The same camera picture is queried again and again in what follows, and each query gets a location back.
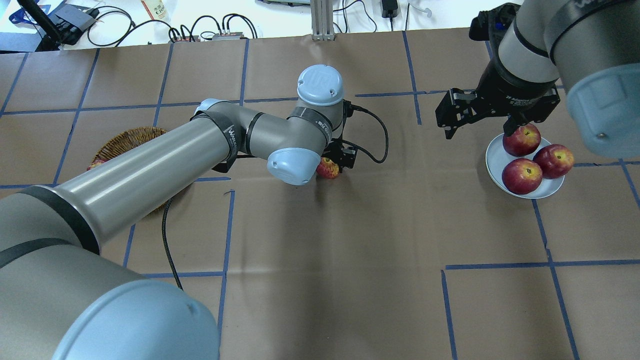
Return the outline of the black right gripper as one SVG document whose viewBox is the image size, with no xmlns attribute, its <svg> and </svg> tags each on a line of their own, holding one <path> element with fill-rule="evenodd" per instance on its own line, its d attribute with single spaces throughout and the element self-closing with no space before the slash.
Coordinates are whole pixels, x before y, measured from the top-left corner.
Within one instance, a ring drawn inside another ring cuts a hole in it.
<svg viewBox="0 0 640 360">
<path fill-rule="evenodd" d="M 448 141 L 462 126 L 488 117 L 507 116 L 503 134 L 510 137 L 528 122 L 546 120 L 557 105 L 560 75 L 547 50 L 518 28 L 520 8 L 504 3 L 471 21 L 470 39 L 487 42 L 491 57 L 475 90 L 450 88 L 437 105 L 436 123 Z"/>
</svg>

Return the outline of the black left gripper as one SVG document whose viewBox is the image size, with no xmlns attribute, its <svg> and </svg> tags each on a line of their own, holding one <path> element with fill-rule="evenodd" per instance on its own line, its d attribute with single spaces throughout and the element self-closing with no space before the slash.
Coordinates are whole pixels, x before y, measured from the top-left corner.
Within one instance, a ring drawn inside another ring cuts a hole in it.
<svg viewBox="0 0 640 360">
<path fill-rule="evenodd" d="M 353 169 L 355 160 L 358 154 L 358 150 L 354 145 L 345 145 L 343 142 L 343 132 L 346 126 L 346 120 L 354 114 L 352 102 L 349 100 L 343 100 L 342 120 L 339 126 L 333 130 L 332 138 L 325 150 L 323 150 L 322 157 L 328 158 L 334 164 L 338 165 L 340 170 L 344 168 Z"/>
</svg>

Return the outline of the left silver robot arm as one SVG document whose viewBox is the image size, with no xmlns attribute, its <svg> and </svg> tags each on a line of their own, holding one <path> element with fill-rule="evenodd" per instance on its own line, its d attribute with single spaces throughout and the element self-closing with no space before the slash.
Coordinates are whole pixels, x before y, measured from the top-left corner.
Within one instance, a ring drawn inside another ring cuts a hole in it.
<svg viewBox="0 0 640 360">
<path fill-rule="evenodd" d="M 206 99 L 185 124 L 55 187 L 1 200 L 3 360 L 217 360 L 200 301 L 101 257 L 114 235 L 240 153 L 306 185 L 346 118 L 342 75 L 304 69 L 290 116 Z"/>
</svg>

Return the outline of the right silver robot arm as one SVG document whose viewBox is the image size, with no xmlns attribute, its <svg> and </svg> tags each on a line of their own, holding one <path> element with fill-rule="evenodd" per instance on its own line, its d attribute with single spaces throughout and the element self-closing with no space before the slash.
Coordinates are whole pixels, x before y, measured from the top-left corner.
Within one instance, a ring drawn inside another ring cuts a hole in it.
<svg viewBox="0 0 640 360">
<path fill-rule="evenodd" d="M 566 108 L 592 153 L 640 153 L 637 0 L 526 0 L 480 11 L 469 37 L 492 57 L 471 91 L 451 88 L 435 110 L 452 139 L 458 128 L 506 117 L 503 133 L 542 123 L 566 91 Z"/>
</svg>

